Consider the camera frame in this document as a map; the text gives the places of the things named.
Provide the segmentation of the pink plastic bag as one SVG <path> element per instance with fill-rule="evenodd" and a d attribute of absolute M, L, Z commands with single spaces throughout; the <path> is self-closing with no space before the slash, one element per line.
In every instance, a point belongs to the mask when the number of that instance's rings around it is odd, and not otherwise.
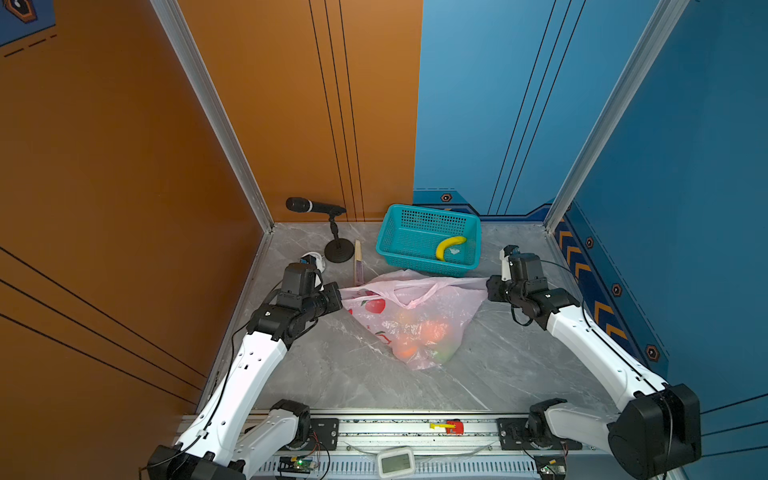
<path fill-rule="evenodd" d="M 344 308 L 411 370 L 445 364 L 487 300 L 484 278 L 427 276 L 413 270 L 380 275 L 341 290 Z"/>

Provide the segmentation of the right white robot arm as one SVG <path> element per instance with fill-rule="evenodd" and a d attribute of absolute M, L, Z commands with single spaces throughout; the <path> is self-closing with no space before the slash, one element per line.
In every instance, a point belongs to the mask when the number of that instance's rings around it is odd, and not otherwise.
<path fill-rule="evenodd" d="M 616 413 L 600 415 L 562 398 L 529 409 L 522 442 L 548 449 L 572 440 L 612 454 L 635 479 L 651 479 L 702 456 L 700 401 L 671 385 L 601 330 L 570 292 L 550 287 L 542 261 L 515 245 L 500 252 L 501 272 L 487 283 L 492 302 L 507 303 L 566 346 L 610 395 Z"/>

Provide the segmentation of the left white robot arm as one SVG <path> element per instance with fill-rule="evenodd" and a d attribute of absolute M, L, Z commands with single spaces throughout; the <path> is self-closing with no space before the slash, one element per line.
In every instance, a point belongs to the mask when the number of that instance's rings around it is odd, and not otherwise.
<path fill-rule="evenodd" d="M 278 401 L 265 420 L 245 432 L 255 401 L 292 344 L 319 319 L 342 308 L 336 283 L 324 283 L 325 262 L 310 252 L 289 264 L 248 322 L 234 333 L 223 381 L 172 447 L 159 446 L 140 477 L 148 479 L 249 479 L 285 446 L 304 445 L 310 409 Z"/>

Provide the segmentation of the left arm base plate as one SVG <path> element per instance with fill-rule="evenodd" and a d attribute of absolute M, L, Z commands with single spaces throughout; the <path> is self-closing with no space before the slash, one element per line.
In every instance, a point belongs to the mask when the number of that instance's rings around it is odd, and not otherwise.
<path fill-rule="evenodd" d="M 334 452 L 339 439 L 338 418 L 315 418 L 299 420 L 294 438 L 281 447 L 284 451 Z"/>

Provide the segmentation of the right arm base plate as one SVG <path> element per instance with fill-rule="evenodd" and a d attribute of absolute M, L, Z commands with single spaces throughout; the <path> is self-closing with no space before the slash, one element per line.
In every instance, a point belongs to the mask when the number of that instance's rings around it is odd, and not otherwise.
<path fill-rule="evenodd" d="M 500 446 L 504 451 L 583 449 L 582 443 L 556 437 L 546 426 L 538 425 L 528 418 L 499 418 L 496 420 L 496 426 Z"/>

